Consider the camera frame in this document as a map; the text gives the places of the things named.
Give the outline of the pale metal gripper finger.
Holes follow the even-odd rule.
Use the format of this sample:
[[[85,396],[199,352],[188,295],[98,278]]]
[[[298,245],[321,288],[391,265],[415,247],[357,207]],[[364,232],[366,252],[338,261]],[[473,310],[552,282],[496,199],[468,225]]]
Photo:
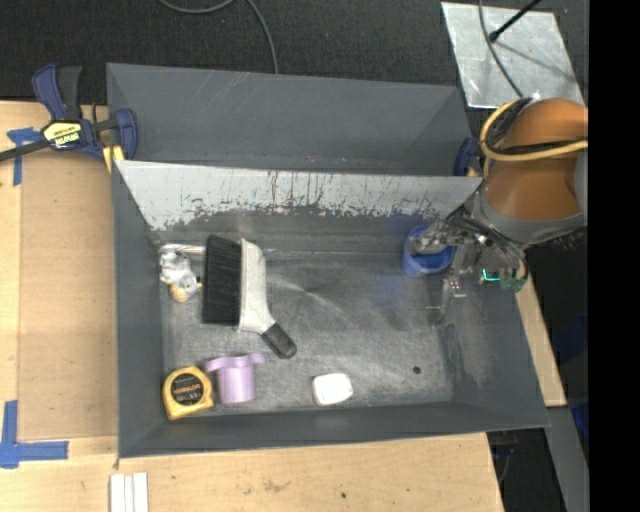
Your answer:
[[[447,321],[450,286],[447,278],[428,282],[428,319],[432,326],[441,326]]]
[[[464,278],[450,279],[449,323],[455,325],[461,315],[468,296],[468,285]]]

